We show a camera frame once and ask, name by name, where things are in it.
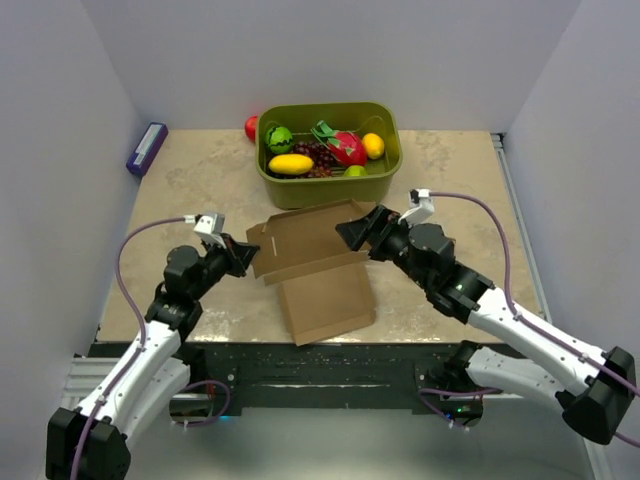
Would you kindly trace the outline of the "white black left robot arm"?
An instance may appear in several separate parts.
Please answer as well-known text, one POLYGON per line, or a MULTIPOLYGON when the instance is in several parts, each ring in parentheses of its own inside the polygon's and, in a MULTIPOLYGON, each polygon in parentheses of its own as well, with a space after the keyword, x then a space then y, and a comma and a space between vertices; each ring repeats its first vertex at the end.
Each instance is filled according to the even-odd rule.
POLYGON ((203 252, 182 245, 168 253, 163 280, 125 353, 76 407, 51 416, 46 478, 125 478, 135 444, 171 398, 206 383, 207 368, 185 344, 202 315, 201 298, 224 277, 245 276, 259 250, 222 233, 203 252))

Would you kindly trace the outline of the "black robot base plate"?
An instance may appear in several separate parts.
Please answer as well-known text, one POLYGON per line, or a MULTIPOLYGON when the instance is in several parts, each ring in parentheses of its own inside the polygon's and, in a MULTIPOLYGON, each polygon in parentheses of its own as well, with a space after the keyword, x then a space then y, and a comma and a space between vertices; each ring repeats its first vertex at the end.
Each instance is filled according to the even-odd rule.
POLYGON ((211 406, 229 416, 248 408, 441 410, 473 426, 486 399, 467 397, 475 387, 461 375, 442 376, 445 363, 472 345, 189 342, 176 356, 190 366, 190 381, 218 380, 231 393, 198 387, 194 401, 176 400, 171 409, 201 413, 211 406))

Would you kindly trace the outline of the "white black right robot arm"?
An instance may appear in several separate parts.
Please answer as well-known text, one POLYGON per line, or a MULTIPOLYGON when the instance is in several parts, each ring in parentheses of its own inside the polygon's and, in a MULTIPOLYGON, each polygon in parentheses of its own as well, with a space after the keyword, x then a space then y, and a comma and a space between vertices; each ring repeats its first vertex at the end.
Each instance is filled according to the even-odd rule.
POLYGON ((350 250, 367 245, 372 260, 393 262, 441 314, 501 339, 541 368, 558 383, 553 396, 576 433, 600 445, 619 437, 639 393, 629 352, 589 345, 519 309, 506 290, 456 260, 453 240, 437 224, 410 225, 377 206, 336 231, 350 250))

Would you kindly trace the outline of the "brown cardboard box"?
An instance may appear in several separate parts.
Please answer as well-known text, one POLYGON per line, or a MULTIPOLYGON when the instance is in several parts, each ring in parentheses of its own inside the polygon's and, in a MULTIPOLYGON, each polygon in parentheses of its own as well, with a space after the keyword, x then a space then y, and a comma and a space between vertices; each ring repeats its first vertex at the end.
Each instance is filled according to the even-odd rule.
POLYGON ((307 345, 369 327, 376 300, 367 253, 351 251, 336 231, 375 204, 340 200, 269 217, 246 231, 260 247, 254 275, 274 285, 293 342, 307 345))

